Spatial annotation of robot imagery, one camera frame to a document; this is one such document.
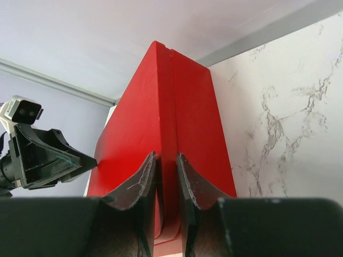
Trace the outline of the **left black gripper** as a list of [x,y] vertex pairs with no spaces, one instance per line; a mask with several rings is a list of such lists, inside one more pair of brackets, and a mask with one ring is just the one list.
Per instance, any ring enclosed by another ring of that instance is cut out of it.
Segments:
[[95,168],[97,161],[69,145],[60,130],[40,130],[17,124],[1,157],[1,198],[12,190],[29,190],[67,183]]

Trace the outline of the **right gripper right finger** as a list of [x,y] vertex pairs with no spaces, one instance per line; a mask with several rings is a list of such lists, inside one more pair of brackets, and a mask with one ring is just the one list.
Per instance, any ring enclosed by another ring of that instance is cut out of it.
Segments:
[[177,156],[184,256],[342,256],[342,206],[324,198],[232,198]]

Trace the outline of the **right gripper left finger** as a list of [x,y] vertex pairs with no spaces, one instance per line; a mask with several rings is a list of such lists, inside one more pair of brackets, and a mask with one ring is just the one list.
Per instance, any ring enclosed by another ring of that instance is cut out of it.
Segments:
[[1,256],[152,256],[156,161],[101,198],[1,198]]

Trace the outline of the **red chocolate box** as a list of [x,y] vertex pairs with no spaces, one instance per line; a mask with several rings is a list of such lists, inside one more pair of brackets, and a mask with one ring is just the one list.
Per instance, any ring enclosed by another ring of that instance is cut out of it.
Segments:
[[219,108],[208,68],[156,45],[161,184],[157,187],[155,256],[180,253],[181,225],[176,158],[229,196],[237,195]]

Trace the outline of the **red box lid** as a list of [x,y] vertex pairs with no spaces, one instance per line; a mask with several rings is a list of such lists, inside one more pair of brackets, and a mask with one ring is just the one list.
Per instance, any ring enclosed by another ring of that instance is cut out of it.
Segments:
[[87,196],[103,196],[131,177],[150,152],[160,158],[162,177],[175,179],[176,123],[171,50],[148,48],[98,139],[98,166]]

